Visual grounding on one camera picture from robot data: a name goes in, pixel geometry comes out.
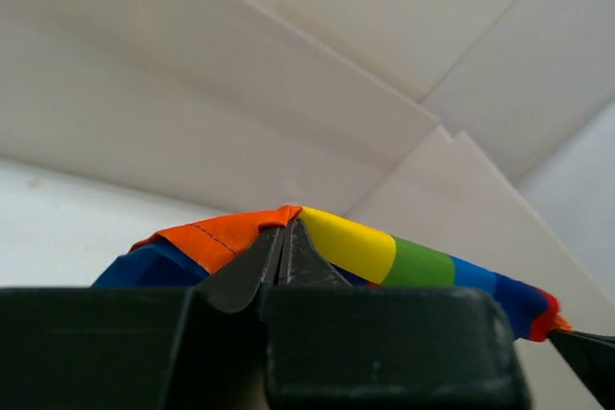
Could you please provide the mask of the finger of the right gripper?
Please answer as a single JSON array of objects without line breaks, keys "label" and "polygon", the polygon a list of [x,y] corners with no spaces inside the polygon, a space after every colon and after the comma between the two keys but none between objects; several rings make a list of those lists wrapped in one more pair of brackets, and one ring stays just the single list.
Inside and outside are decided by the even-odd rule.
[{"label": "finger of the right gripper", "polygon": [[614,410],[614,337],[554,330],[549,340],[603,409]]}]

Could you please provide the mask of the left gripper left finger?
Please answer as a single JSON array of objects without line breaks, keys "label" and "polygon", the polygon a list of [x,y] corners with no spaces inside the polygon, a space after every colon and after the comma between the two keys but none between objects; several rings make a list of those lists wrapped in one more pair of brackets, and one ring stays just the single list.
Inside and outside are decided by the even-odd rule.
[{"label": "left gripper left finger", "polygon": [[286,228],[266,229],[246,251],[196,285],[196,293],[219,312],[245,311],[261,288],[279,278],[285,235]]}]

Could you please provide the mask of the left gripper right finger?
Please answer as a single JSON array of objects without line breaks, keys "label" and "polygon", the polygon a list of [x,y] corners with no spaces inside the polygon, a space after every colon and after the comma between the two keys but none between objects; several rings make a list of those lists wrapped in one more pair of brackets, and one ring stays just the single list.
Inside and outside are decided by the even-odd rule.
[{"label": "left gripper right finger", "polygon": [[283,238],[281,285],[329,288],[350,286],[350,282],[315,249],[305,223],[294,219]]}]

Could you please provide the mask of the rainbow striped shorts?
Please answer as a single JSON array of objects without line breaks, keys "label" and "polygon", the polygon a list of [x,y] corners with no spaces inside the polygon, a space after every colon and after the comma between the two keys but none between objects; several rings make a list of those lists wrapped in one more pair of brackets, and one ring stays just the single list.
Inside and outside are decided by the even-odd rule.
[{"label": "rainbow striped shorts", "polygon": [[213,275],[272,228],[296,220],[312,247],[357,286],[461,286],[490,294],[518,338],[542,342],[571,331],[558,300],[522,281],[326,211],[300,205],[210,218],[156,231],[134,243],[97,278],[98,287],[195,285]]}]

